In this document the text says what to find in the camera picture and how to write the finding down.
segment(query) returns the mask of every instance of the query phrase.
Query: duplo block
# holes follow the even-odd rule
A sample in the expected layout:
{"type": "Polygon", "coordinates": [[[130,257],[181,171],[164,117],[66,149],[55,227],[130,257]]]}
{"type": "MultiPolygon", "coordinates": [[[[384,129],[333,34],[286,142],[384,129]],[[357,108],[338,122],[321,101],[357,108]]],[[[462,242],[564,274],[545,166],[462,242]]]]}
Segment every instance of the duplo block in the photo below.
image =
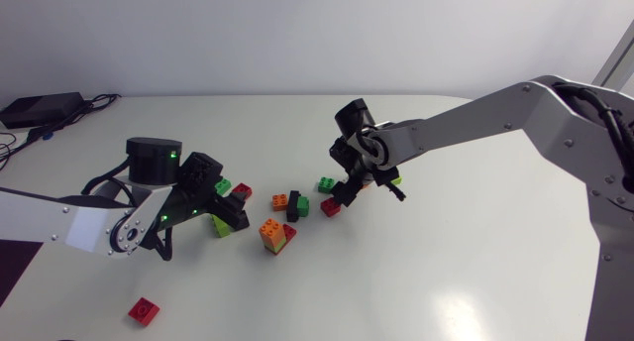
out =
{"type": "Polygon", "coordinates": [[[281,251],[282,248],[284,248],[285,244],[286,244],[286,237],[284,237],[275,247],[266,243],[264,243],[264,247],[270,250],[271,252],[277,254],[279,253],[279,251],[281,251]]]}
{"type": "Polygon", "coordinates": [[[301,196],[299,191],[292,190],[288,196],[288,207],[286,207],[286,221],[297,222],[299,213],[297,212],[297,199],[301,196]]]}
{"type": "Polygon", "coordinates": [[[229,190],[229,188],[231,188],[231,182],[223,178],[216,183],[215,187],[216,187],[216,193],[223,196],[229,190]]]}
{"type": "Polygon", "coordinates": [[[324,211],[326,216],[332,217],[341,211],[341,205],[335,202],[333,197],[330,197],[321,203],[321,210],[324,211]]]}
{"type": "Polygon", "coordinates": [[[238,184],[238,186],[234,187],[234,189],[231,190],[231,192],[246,192],[247,197],[245,197],[245,200],[251,197],[251,194],[253,193],[250,187],[246,186],[245,184],[241,182],[238,184]]]}
{"type": "Polygon", "coordinates": [[[211,215],[211,221],[214,225],[214,231],[216,231],[218,237],[223,238],[231,234],[229,225],[225,221],[220,219],[220,217],[216,215],[211,215]]]}
{"type": "Polygon", "coordinates": [[[330,193],[330,190],[335,186],[335,180],[333,178],[322,177],[319,180],[319,185],[317,186],[317,190],[323,193],[330,193]]]}
{"type": "Polygon", "coordinates": [[[308,216],[308,197],[297,197],[297,213],[299,214],[299,217],[308,216]]]}
{"type": "Polygon", "coordinates": [[[273,211],[283,211],[288,207],[288,199],[285,194],[273,196],[273,211]]]}
{"type": "Polygon", "coordinates": [[[265,246],[278,246],[279,242],[285,238],[284,229],[279,222],[269,218],[260,227],[260,237],[265,246]]]}
{"type": "Polygon", "coordinates": [[[286,238],[286,242],[281,245],[281,247],[279,248],[279,250],[277,250],[277,252],[271,250],[270,248],[267,248],[268,250],[270,250],[271,252],[273,252],[276,256],[284,249],[286,248],[286,246],[288,246],[288,244],[290,243],[290,241],[295,237],[295,235],[297,234],[297,231],[290,227],[287,224],[283,225],[283,229],[284,229],[284,237],[286,238]]]}
{"type": "Polygon", "coordinates": [[[128,315],[139,321],[139,323],[141,323],[142,325],[148,326],[150,325],[152,319],[157,316],[159,310],[160,308],[158,306],[154,305],[149,300],[142,297],[128,312],[128,315]]]}

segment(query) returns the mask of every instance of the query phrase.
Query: black cable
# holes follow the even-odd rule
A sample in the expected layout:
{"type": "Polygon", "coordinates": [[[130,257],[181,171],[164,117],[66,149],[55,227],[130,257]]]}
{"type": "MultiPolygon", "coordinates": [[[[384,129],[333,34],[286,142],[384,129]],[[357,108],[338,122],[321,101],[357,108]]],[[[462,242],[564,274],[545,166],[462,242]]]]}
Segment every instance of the black cable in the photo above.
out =
{"type": "Polygon", "coordinates": [[[110,182],[116,183],[119,187],[121,187],[121,189],[126,193],[126,196],[128,196],[128,200],[130,201],[130,204],[132,205],[132,207],[139,206],[137,204],[137,200],[135,199],[135,196],[132,194],[132,191],[130,191],[130,188],[128,188],[128,186],[126,186],[125,183],[119,181],[118,179],[114,177],[108,177],[107,180],[110,182]]]}
{"type": "Polygon", "coordinates": [[[158,254],[164,261],[171,260],[171,227],[165,228],[165,237],[163,238],[165,244],[160,241],[160,238],[156,239],[155,248],[158,254]]]}
{"type": "Polygon", "coordinates": [[[398,198],[399,201],[402,201],[405,199],[406,196],[403,193],[403,191],[401,191],[400,188],[396,187],[393,183],[388,182],[385,184],[385,186],[387,186],[387,188],[389,188],[389,190],[392,191],[396,195],[396,198],[398,198]]]}
{"type": "Polygon", "coordinates": [[[364,136],[362,135],[363,128],[364,115],[362,112],[359,112],[359,125],[357,128],[357,132],[355,133],[355,136],[357,137],[357,142],[359,143],[359,146],[362,147],[366,152],[369,152],[370,154],[372,154],[373,157],[376,157],[378,155],[378,151],[376,150],[376,148],[369,146],[368,143],[364,141],[364,136]]]}
{"type": "MultiPolygon", "coordinates": [[[[43,127],[37,127],[30,130],[29,135],[27,136],[27,140],[23,144],[21,144],[17,148],[13,148],[13,149],[10,148],[6,153],[0,155],[0,163],[3,164],[2,167],[0,167],[0,171],[7,165],[9,159],[12,156],[21,152],[23,149],[29,147],[30,145],[35,143],[37,140],[39,140],[43,136],[49,133],[52,133],[54,131],[63,129],[69,125],[75,124],[81,118],[85,117],[86,115],[92,112],[105,109],[106,107],[110,106],[115,100],[117,100],[117,98],[119,97],[121,97],[121,95],[119,94],[99,94],[98,96],[94,97],[91,100],[84,101],[84,104],[82,106],[80,106],[75,112],[73,112],[66,118],[62,119],[61,121],[54,124],[50,124],[43,127]],[[94,106],[94,103],[102,101],[102,100],[106,100],[106,99],[107,99],[107,102],[105,104],[102,104],[97,107],[94,106]]],[[[12,135],[15,139],[15,135],[11,133],[2,133],[2,134],[12,135]]]]}
{"type": "Polygon", "coordinates": [[[98,185],[99,183],[107,180],[108,178],[114,177],[117,173],[125,170],[128,166],[130,165],[130,157],[127,157],[120,165],[118,165],[116,168],[100,175],[97,176],[95,178],[93,178],[92,180],[90,180],[88,183],[86,183],[86,185],[83,187],[83,189],[81,190],[81,194],[83,195],[87,195],[90,194],[90,191],[92,191],[93,188],[95,188],[96,185],[98,185]]]}
{"type": "Polygon", "coordinates": [[[612,145],[625,170],[625,177],[629,180],[634,177],[634,134],[627,128],[621,119],[621,112],[612,109],[593,90],[585,87],[576,87],[572,84],[554,84],[556,91],[567,93],[580,100],[588,102],[598,112],[598,117],[605,124],[612,145]]]}

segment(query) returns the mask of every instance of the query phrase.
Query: white robotic arm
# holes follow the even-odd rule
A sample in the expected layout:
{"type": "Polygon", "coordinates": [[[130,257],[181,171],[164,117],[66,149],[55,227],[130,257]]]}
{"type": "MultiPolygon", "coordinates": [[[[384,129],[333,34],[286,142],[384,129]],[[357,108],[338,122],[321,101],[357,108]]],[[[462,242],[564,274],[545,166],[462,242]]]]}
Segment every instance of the white robotic arm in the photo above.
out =
{"type": "Polygon", "coordinates": [[[615,91],[555,76],[499,90],[429,119],[376,125],[363,100],[335,117],[343,136],[331,156],[349,179],[332,190],[350,205],[364,184],[391,181],[396,166],[434,149],[522,129],[540,154],[587,186],[600,242],[587,340],[634,335],[634,101],[615,91]]]}

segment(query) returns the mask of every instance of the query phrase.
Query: black lego brick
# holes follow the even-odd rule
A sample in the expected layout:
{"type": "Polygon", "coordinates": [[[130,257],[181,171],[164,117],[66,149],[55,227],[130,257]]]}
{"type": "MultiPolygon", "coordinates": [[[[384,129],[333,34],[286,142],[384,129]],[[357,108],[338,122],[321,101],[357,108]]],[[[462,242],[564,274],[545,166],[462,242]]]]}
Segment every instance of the black lego brick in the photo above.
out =
{"type": "Polygon", "coordinates": [[[297,222],[299,220],[299,212],[297,211],[297,198],[301,196],[299,191],[291,190],[288,195],[288,207],[286,207],[286,221],[297,222]]]}

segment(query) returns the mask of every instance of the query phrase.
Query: white wall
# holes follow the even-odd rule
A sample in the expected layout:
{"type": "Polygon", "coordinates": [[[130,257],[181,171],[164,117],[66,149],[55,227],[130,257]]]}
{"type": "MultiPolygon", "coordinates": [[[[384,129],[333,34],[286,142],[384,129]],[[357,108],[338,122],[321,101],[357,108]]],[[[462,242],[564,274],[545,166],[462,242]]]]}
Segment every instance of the white wall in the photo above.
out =
{"type": "Polygon", "coordinates": [[[590,82],[632,18],[631,0],[0,0],[0,104],[590,82]]]}

